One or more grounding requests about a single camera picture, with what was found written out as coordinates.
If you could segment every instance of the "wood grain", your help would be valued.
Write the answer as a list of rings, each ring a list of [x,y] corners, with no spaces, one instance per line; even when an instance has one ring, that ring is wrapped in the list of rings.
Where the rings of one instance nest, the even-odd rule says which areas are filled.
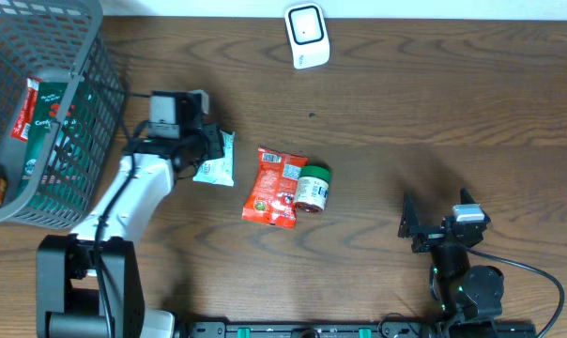
[[[430,257],[396,237],[402,196],[413,192],[438,223],[461,187],[493,220],[478,249],[547,270],[567,294],[567,23],[330,20],[328,29],[329,63],[296,71],[282,20],[105,19],[132,91],[205,89],[237,133],[236,187],[182,181],[156,211],[138,250],[147,304],[245,321],[434,313]],[[127,125],[146,117],[147,102],[130,99]],[[299,214],[293,231],[241,221],[258,146],[331,166],[326,212]],[[35,250],[48,233],[0,224],[2,337],[35,334]],[[502,318],[541,329],[554,286],[498,267]],[[567,336],[567,302],[549,336]]]

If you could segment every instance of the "black square outline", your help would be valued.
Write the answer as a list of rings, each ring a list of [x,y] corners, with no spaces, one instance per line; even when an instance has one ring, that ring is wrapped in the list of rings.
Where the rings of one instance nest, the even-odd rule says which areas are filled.
[[[296,34],[294,34],[294,24],[292,23],[292,13],[297,11],[297,10],[303,10],[303,9],[307,9],[307,8],[314,8],[314,12],[317,14],[317,21],[319,22],[319,32],[321,32],[321,38],[317,38],[317,39],[313,39],[313,40],[309,40],[309,41],[304,41],[304,42],[299,42],[296,39]],[[296,42],[297,45],[319,42],[325,37],[325,34],[323,34],[323,26],[321,25],[321,16],[319,15],[319,9],[317,7],[315,7],[314,5],[310,5],[310,6],[303,7],[303,8],[294,8],[287,13],[287,17],[288,17],[288,21],[290,22],[290,30],[292,31],[292,37],[294,38],[294,42]]]

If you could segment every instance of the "green lid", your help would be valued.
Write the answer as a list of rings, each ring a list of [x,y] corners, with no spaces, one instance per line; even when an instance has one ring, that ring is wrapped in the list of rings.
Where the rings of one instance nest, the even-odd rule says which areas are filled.
[[[314,165],[307,165],[300,170],[300,177],[317,177],[324,181],[331,181],[331,173],[327,169],[317,167]]]

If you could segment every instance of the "green connector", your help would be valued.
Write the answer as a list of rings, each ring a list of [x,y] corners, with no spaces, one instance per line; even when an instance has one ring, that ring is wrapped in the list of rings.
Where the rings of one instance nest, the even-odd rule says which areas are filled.
[[[371,338],[371,329],[359,329],[359,338]]]
[[[250,329],[238,329],[238,338],[250,338]]]

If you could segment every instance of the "light blue packet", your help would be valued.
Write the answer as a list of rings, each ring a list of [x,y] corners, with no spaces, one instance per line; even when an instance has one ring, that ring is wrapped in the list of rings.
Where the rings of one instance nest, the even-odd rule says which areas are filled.
[[[216,160],[208,160],[198,168],[198,173],[193,177],[194,182],[205,182],[210,184],[234,186],[234,136],[221,131],[223,137],[223,157]]]

